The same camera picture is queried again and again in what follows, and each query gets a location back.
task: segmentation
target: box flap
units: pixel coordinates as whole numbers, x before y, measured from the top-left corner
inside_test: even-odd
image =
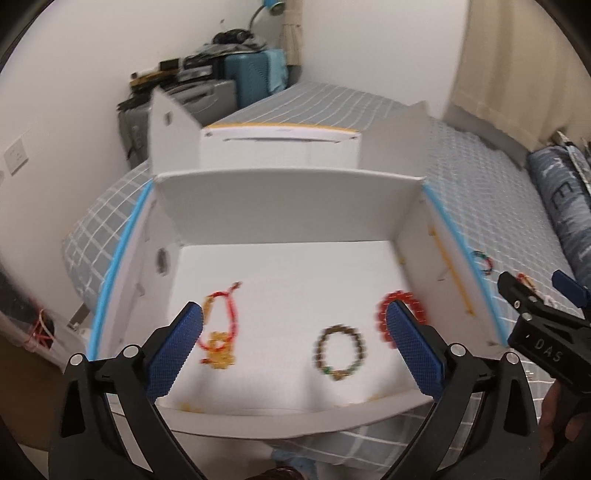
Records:
[[[416,103],[397,116],[376,120],[362,134],[359,168],[425,177],[430,128],[425,102]]]
[[[159,88],[152,94],[148,135],[153,175],[200,168],[201,125]]]

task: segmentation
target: human hand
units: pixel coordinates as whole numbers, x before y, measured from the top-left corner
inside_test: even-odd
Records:
[[[538,431],[540,432],[541,444],[541,461],[543,462],[548,456],[549,451],[554,445],[554,431],[552,425],[556,418],[556,410],[558,408],[558,401],[560,399],[561,385],[557,381],[550,387],[544,401],[542,402],[542,416],[538,424]],[[566,439],[570,442],[575,441],[587,419],[588,413],[575,415],[566,426],[564,433]]]

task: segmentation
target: brown beaded bracelet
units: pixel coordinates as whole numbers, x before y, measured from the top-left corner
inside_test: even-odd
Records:
[[[338,332],[352,337],[357,348],[357,359],[350,365],[349,368],[345,370],[335,370],[333,367],[329,367],[324,362],[324,344],[330,335]],[[345,325],[333,325],[332,327],[328,327],[322,331],[322,335],[320,335],[318,344],[316,345],[316,355],[314,356],[314,360],[316,362],[316,368],[324,373],[324,375],[331,376],[335,381],[342,380],[350,375],[353,375],[355,371],[361,367],[364,359],[365,346],[363,345],[361,334],[357,331],[357,329],[347,327]]]

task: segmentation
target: white wall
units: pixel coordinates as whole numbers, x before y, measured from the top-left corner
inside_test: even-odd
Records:
[[[441,117],[468,0],[305,0],[303,80],[338,83]]]
[[[61,240],[128,169],[115,109],[129,74],[246,28],[259,4],[56,0],[19,43],[0,74],[0,263],[46,307],[69,318],[81,304]],[[2,157],[22,135],[30,160],[11,177]]]

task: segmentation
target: metal screw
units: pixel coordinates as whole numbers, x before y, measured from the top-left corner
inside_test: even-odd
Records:
[[[513,352],[509,352],[506,358],[510,364],[517,365],[519,363],[519,357]]]
[[[70,363],[72,365],[80,365],[83,361],[84,361],[84,356],[81,353],[77,353],[75,355],[72,355],[72,358],[70,358]]]
[[[464,348],[463,345],[460,345],[459,343],[454,343],[452,345],[452,347],[450,348],[450,350],[455,356],[466,355],[466,349]]]
[[[129,345],[123,350],[123,356],[125,358],[133,358],[139,353],[139,348],[136,345]]]

